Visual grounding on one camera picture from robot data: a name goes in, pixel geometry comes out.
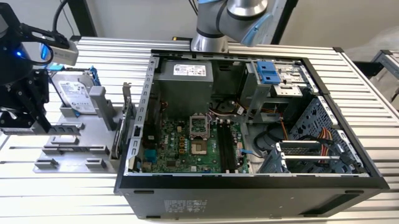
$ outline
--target black cable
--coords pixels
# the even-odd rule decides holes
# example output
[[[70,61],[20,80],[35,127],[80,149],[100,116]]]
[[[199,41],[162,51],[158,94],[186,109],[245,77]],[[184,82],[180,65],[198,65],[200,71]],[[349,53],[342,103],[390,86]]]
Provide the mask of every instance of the black cable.
[[[66,9],[64,9],[64,8],[63,8],[63,14],[64,14],[64,16],[66,16],[67,23],[68,23],[68,25],[70,25],[70,27],[71,27],[72,35],[75,35],[74,28],[72,28],[72,25],[71,25],[71,23],[70,23],[70,19],[68,19],[68,17],[67,17],[67,13],[66,13]]]
[[[56,33],[58,33],[58,19],[60,17],[63,8],[64,8],[67,3],[68,3],[68,0],[62,1],[60,5],[58,6],[56,14],[55,14],[55,17],[54,17],[54,20],[52,20],[52,31],[56,32]]]
[[[191,0],[188,0],[188,2],[190,2],[190,4],[191,4],[191,8],[192,8],[192,10],[194,10],[194,12],[195,12],[195,15],[199,15],[198,11],[195,10],[195,6],[192,5]]]
[[[273,123],[273,124],[270,124],[269,126],[267,126],[267,128],[266,128],[266,131],[263,131],[263,132],[261,132],[258,135],[257,135],[257,137],[254,138],[254,151],[258,153],[258,154],[262,154],[261,152],[265,152],[265,151],[267,151],[269,153],[271,152],[271,150],[273,149],[267,149],[267,148],[262,148],[259,145],[258,145],[258,140],[265,136],[265,135],[267,135],[270,138],[271,138],[271,140],[274,140],[275,142],[279,142],[279,141],[282,141],[283,139],[281,139],[281,138],[278,138],[278,137],[275,137],[271,133],[270,133],[270,131],[273,130],[273,129],[275,129],[277,127],[279,127],[281,126],[281,123]]]
[[[254,155],[255,157],[258,157],[258,158],[261,158],[261,159],[265,159],[263,156],[259,156],[259,155],[257,155],[255,153],[249,153],[249,154]]]
[[[194,4],[194,7],[195,7],[195,11],[199,12],[199,8],[198,8],[198,5],[195,4],[195,1],[192,0],[192,4]]]

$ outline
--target power cable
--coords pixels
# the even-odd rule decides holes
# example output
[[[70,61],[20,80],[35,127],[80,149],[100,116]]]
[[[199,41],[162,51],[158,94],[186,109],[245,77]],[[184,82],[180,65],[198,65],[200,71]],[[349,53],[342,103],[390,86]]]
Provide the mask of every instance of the power cable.
[[[198,10],[196,10],[195,3],[191,2],[191,0],[188,0],[188,3],[191,4],[191,8],[192,8],[192,10],[194,10],[194,12],[195,12],[195,15],[198,16],[198,15],[199,15],[199,12],[198,12]]]
[[[66,13],[66,9],[64,9],[64,8],[63,8],[63,14],[64,14],[64,16],[66,16],[67,23],[68,23],[68,25],[70,25],[70,27],[71,27],[72,35],[75,35],[74,28],[72,28],[70,19],[68,19],[68,17],[67,17],[67,13]]]

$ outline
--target blue plastic clip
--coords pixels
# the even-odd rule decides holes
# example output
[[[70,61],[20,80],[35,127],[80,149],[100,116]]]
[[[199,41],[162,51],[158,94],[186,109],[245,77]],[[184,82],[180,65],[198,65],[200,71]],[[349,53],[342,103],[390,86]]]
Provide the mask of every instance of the blue plastic clip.
[[[66,69],[63,64],[52,63],[47,66],[48,71],[63,71]]]
[[[257,70],[262,77],[263,84],[281,84],[282,80],[275,70],[275,64],[273,62],[258,61]]]
[[[100,79],[99,79],[99,74],[98,74],[98,69],[95,69],[95,67],[92,66],[90,68],[92,74],[94,74],[94,81],[95,81],[95,85],[96,86],[102,86],[102,83],[100,83]]]

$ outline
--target sticker on computer case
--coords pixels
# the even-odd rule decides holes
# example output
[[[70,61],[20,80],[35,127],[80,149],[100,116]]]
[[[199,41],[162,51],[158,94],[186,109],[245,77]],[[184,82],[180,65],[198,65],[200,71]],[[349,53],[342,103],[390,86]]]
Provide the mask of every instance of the sticker on computer case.
[[[86,86],[80,82],[60,81],[59,86],[68,103],[80,113],[95,112],[92,100],[88,96]]]
[[[164,208],[170,213],[206,212],[207,200],[164,200]]]
[[[174,67],[175,76],[207,76],[204,65],[176,64]]]

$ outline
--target metal slotted table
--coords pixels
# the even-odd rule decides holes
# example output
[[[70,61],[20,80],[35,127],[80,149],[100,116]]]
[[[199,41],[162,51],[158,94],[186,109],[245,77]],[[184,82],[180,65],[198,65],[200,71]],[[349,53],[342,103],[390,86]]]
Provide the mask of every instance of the metal slotted table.
[[[122,104],[123,83],[132,83],[138,103],[151,49],[190,50],[186,41],[132,41],[84,37],[79,41],[76,67],[99,70],[107,98]],[[333,48],[230,44],[234,54],[299,56],[310,61],[327,85],[335,103],[379,168],[390,192],[382,193],[330,218],[166,220],[163,223],[329,223],[397,224],[399,222],[399,114],[370,84],[345,53]],[[46,105],[50,122],[56,123],[60,100],[51,88]],[[139,220],[122,196],[114,196],[116,174],[35,174],[34,162],[48,136],[0,135],[0,222],[60,222]]]

